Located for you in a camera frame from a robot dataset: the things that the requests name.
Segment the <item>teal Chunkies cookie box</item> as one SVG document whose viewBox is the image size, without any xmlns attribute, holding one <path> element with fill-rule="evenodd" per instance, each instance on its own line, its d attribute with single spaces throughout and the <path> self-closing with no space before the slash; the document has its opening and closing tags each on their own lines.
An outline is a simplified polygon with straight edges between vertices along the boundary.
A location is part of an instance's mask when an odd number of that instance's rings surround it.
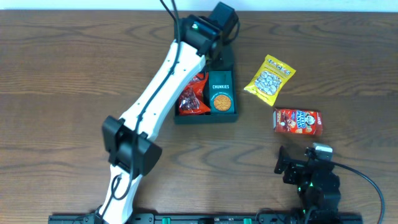
<svg viewBox="0 0 398 224">
<path fill-rule="evenodd" d="M 210 71 L 208 85 L 211 113 L 233 114 L 234 91 L 231 71 Z"/>
</svg>

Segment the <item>red Hacks candy bag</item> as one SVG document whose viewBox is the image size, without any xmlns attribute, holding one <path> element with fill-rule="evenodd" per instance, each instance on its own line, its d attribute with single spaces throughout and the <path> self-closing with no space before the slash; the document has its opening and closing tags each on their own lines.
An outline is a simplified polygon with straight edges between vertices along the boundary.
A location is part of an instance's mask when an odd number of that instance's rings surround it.
<svg viewBox="0 0 398 224">
<path fill-rule="evenodd" d="M 179 115 L 200 115 L 210 112 L 203 102 L 203 91 L 208 81 L 208 73 L 197 73 L 184 88 L 178 98 Z"/>
</svg>

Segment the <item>yellow Hacks candy bag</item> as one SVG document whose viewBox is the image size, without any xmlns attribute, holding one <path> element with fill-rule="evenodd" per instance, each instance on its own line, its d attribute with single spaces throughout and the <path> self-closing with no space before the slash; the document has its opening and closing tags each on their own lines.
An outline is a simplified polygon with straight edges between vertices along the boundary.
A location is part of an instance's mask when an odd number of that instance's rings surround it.
<svg viewBox="0 0 398 224">
<path fill-rule="evenodd" d="M 281 88 L 292 78 L 296 70 L 285 62 L 267 55 L 264 62 L 244 90 L 273 106 Z"/>
</svg>

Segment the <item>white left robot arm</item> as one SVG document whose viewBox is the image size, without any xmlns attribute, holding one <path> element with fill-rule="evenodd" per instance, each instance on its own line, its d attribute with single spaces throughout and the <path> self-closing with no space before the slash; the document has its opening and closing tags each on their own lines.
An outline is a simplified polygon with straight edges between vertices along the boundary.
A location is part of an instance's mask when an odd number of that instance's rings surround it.
<svg viewBox="0 0 398 224">
<path fill-rule="evenodd" d="M 139 183 L 161 156 L 162 150 L 154 141 L 165 117 L 207 61 L 219 58 L 238 23 L 236 16 L 217 13 L 177 19 L 174 41 L 142 95 L 120 118 L 105 119 L 102 132 L 109 153 L 111 179 L 99 217 L 106 223 L 129 220 Z"/>
</svg>

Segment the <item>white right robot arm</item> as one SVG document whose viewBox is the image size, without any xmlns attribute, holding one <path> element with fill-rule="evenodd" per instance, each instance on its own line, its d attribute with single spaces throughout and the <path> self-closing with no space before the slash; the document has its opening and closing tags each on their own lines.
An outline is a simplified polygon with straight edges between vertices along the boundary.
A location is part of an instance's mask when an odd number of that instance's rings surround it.
<svg viewBox="0 0 398 224">
<path fill-rule="evenodd" d="M 282 146 L 275 166 L 276 174 L 283 174 L 283 182 L 297 187 L 301 209 L 292 211 L 287 223 L 338 224 L 341 199 L 340 178 L 333 173 L 333 150 L 326 144 L 314 143 L 306 148 L 307 161 L 289 156 Z"/>
</svg>

